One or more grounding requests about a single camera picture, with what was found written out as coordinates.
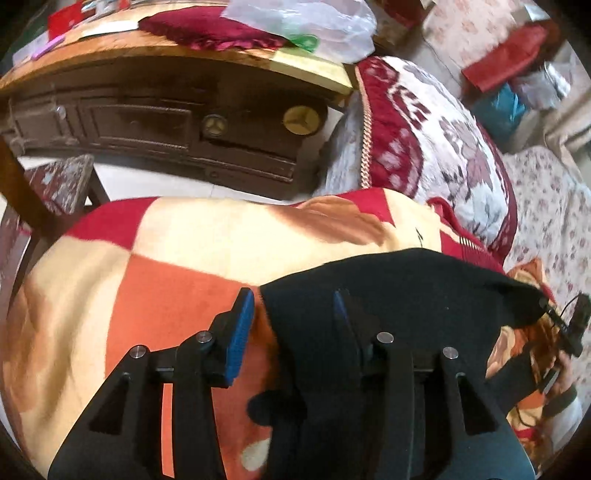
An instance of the purple marker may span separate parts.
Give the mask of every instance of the purple marker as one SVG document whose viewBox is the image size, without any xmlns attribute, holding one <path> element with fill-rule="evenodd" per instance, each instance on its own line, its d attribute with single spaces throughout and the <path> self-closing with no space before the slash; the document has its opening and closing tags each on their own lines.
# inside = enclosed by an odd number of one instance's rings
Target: purple marker
<svg viewBox="0 0 591 480">
<path fill-rule="evenodd" d="M 39 59 L 40 57 L 45 55 L 48 51 L 50 51 L 52 48 L 54 48 L 55 46 L 57 46 L 61 42 L 63 42 L 65 39 L 66 39 L 65 34 L 58 35 L 56 38 L 54 38 L 53 40 L 50 40 L 45 45 L 43 45 L 41 48 L 38 48 L 37 50 L 35 50 L 33 52 L 33 55 L 31 55 L 31 58 L 33 60 Z"/>
</svg>

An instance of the blue gripper pad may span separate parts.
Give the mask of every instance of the blue gripper pad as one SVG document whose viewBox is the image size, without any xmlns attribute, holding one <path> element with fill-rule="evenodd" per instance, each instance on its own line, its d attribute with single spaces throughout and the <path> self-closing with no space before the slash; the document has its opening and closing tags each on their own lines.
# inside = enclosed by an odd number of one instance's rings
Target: blue gripper pad
<svg viewBox="0 0 591 480">
<path fill-rule="evenodd" d="M 240 373 L 244 350 L 248 341 L 252 319 L 255 316 L 255 295 L 250 288 L 241 288 L 238 298 L 232 307 L 232 314 L 237 315 L 236 327 L 226 348 L 226 371 L 224 378 L 228 386 L 232 386 Z"/>
</svg>

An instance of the red box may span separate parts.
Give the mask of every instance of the red box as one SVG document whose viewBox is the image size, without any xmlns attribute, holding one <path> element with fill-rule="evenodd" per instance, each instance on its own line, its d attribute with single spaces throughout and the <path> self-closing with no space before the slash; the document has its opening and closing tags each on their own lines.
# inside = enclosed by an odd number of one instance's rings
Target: red box
<svg viewBox="0 0 591 480">
<path fill-rule="evenodd" d="M 82 0 L 51 14 L 47 19 L 49 40 L 66 33 L 82 21 Z"/>
</svg>

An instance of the teal plastic bag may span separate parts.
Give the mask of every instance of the teal plastic bag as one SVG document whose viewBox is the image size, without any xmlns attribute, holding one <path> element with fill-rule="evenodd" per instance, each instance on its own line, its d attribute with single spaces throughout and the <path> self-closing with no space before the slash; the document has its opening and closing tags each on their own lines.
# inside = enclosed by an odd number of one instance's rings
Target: teal plastic bag
<svg viewBox="0 0 591 480">
<path fill-rule="evenodd" d="M 494 95 L 478 100 L 472 113 L 501 151 L 507 151 L 509 139 L 517 130 L 527 107 L 519 101 L 508 83 Z"/>
</svg>

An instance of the circular wooden decoration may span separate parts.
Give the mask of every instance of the circular wooden decoration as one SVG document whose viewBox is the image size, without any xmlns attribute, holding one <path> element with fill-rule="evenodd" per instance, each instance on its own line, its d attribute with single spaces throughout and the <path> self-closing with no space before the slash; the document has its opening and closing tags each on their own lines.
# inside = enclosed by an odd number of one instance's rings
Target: circular wooden decoration
<svg viewBox="0 0 591 480">
<path fill-rule="evenodd" d="M 320 115 L 305 105 L 291 107 L 283 114 L 283 126 L 296 135 L 310 135 L 320 126 Z"/>
<path fill-rule="evenodd" d="M 219 137 L 228 129 L 228 121 L 221 115 L 211 114 L 203 119 L 203 133 L 208 137 Z"/>
</svg>

